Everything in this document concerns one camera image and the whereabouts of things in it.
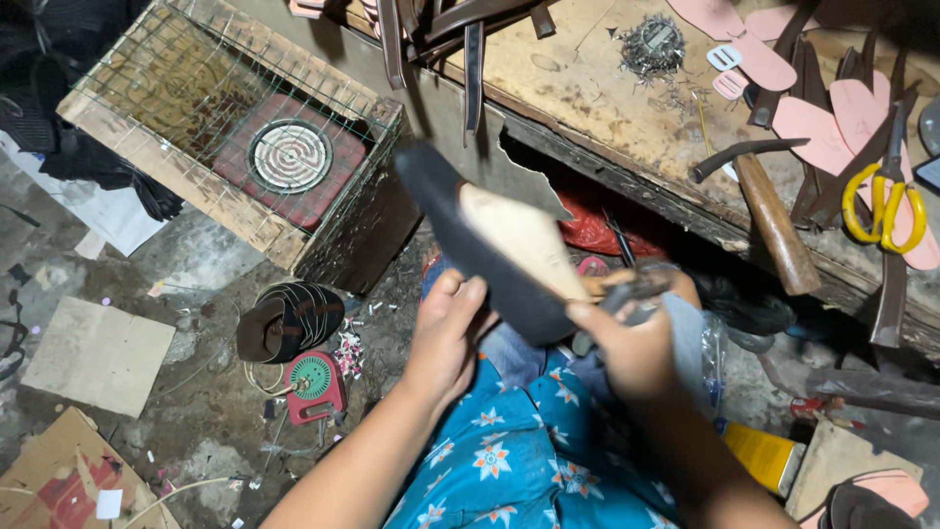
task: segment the nail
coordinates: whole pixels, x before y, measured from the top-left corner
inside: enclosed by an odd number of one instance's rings
[[[480,276],[470,278],[466,286],[467,299],[478,299],[486,295],[486,281]]]
[[[565,307],[565,312],[572,320],[583,320],[590,315],[590,308],[584,303],[571,303]]]

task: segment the scissors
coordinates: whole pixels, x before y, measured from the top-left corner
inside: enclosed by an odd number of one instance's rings
[[[907,253],[914,249],[924,238],[927,231],[927,212],[924,209],[924,201],[920,197],[920,192],[912,184],[904,181],[904,174],[901,172],[901,149],[903,148],[904,137],[907,135],[907,114],[904,112],[903,101],[894,103],[896,114],[891,123],[891,136],[888,140],[887,156],[885,164],[871,164],[862,172],[856,174],[842,193],[842,217],[845,219],[845,227],[853,237],[863,243],[881,243],[883,249],[896,253]],[[855,192],[858,187],[869,176],[871,179],[871,205],[873,222],[871,232],[866,232],[858,223],[855,216]],[[885,180],[891,180],[891,191],[885,202]],[[891,235],[894,230],[895,217],[898,216],[898,209],[901,206],[901,199],[904,194],[911,202],[911,209],[914,210],[914,228],[911,235],[902,245],[897,245]]]

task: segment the red stove base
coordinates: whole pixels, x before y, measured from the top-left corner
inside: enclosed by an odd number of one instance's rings
[[[273,134],[273,124],[297,131],[304,131],[305,127],[320,131],[320,140],[309,141],[312,136],[295,133]],[[274,145],[261,137],[273,137],[279,143]],[[311,167],[322,158],[317,156],[317,144],[321,142],[329,144],[326,148],[332,156],[329,169],[318,184],[293,194],[272,185],[296,182],[298,174],[309,178],[313,174]],[[354,133],[288,95],[275,94],[239,124],[222,145],[212,171],[295,226],[312,232],[365,157],[366,146]],[[267,180],[260,176],[260,171]]]

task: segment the pile of metal shavings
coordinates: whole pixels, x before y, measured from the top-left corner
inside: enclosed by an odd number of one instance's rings
[[[647,16],[643,24],[624,31],[616,40],[623,40],[620,69],[635,73],[639,84],[677,72],[685,59],[682,32],[663,13]]]

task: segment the plastic bag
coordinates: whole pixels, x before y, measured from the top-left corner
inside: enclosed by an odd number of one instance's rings
[[[702,383],[709,395],[709,406],[718,417],[725,393],[725,353],[728,351],[728,327],[718,314],[705,311],[702,327]]]

